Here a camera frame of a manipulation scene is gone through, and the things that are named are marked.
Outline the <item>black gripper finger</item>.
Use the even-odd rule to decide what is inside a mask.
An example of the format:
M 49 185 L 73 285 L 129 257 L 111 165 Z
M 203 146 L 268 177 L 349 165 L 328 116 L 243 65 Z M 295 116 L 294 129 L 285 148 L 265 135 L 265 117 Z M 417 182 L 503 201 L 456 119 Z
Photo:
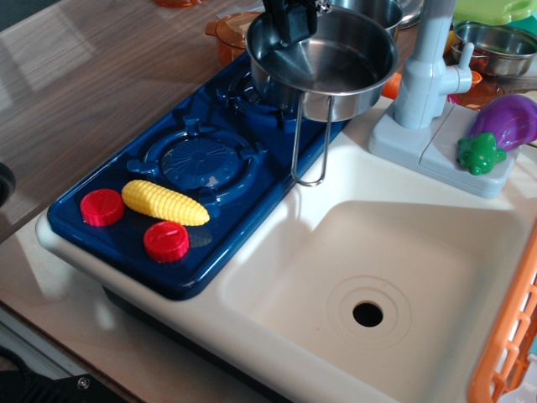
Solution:
M 317 19 L 327 13 L 327 1 L 321 0 L 268 0 L 263 5 L 283 46 L 310 38 L 316 33 Z

